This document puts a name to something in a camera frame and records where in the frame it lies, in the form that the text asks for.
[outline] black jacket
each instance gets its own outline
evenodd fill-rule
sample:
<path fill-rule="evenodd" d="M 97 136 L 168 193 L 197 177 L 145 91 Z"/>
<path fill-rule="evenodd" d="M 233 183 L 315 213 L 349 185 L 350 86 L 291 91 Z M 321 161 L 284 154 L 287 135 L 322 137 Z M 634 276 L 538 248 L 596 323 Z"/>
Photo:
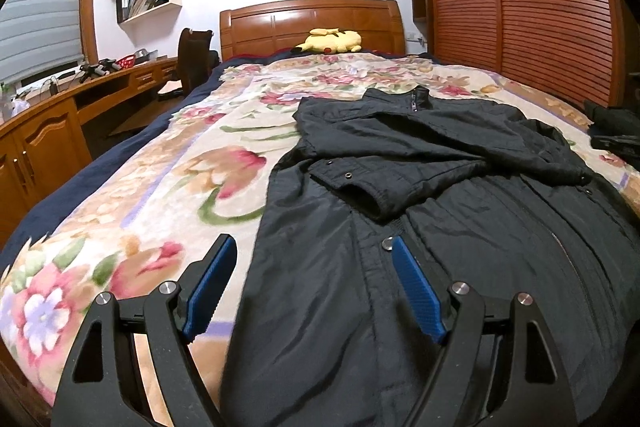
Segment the black jacket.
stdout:
<path fill-rule="evenodd" d="M 228 352 L 232 425 L 402 425 L 435 348 L 381 247 L 400 232 L 484 296 L 531 293 L 578 418 L 598 408 L 640 317 L 640 236 L 555 128 L 421 87 L 306 98 L 295 118 Z"/>

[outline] gray roller blind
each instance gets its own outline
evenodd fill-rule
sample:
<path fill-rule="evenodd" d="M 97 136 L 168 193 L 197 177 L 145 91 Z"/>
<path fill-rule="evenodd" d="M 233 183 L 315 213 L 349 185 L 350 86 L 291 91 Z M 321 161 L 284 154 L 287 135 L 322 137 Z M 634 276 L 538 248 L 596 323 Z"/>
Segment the gray roller blind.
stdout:
<path fill-rule="evenodd" d="M 7 0 L 0 9 L 0 81 L 80 60 L 79 0 Z"/>

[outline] wooden headboard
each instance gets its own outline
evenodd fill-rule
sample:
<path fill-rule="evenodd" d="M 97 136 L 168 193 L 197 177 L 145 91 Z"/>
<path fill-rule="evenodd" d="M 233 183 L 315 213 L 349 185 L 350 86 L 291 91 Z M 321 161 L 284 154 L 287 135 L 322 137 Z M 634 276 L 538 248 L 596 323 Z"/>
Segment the wooden headboard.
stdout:
<path fill-rule="evenodd" d="M 290 0 L 220 13 L 222 59 L 267 56 L 304 42 L 314 28 L 355 30 L 362 47 L 404 54 L 404 29 L 392 0 Z"/>

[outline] red basket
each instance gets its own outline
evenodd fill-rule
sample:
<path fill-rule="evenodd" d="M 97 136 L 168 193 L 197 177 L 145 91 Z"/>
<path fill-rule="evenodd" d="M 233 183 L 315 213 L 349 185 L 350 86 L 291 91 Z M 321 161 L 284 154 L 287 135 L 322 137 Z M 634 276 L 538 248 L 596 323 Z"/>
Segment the red basket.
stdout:
<path fill-rule="evenodd" d="M 128 70 L 132 68 L 136 64 L 136 55 L 128 55 L 127 57 L 121 58 L 116 62 L 123 70 Z"/>

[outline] blue gripper pad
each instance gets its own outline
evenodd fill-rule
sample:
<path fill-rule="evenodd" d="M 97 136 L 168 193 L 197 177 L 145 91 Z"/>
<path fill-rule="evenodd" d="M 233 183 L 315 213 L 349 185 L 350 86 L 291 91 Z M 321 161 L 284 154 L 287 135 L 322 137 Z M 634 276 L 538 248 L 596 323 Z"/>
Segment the blue gripper pad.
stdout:
<path fill-rule="evenodd" d="M 441 343 L 447 330 L 442 323 L 440 301 L 401 237 L 393 241 L 391 258 L 422 333 Z"/>
<path fill-rule="evenodd" d="M 237 259 L 236 242 L 229 237 L 218 250 L 188 301 L 187 320 L 182 328 L 182 334 L 188 343 L 192 343 L 196 336 L 207 331 L 211 317 L 234 272 Z"/>

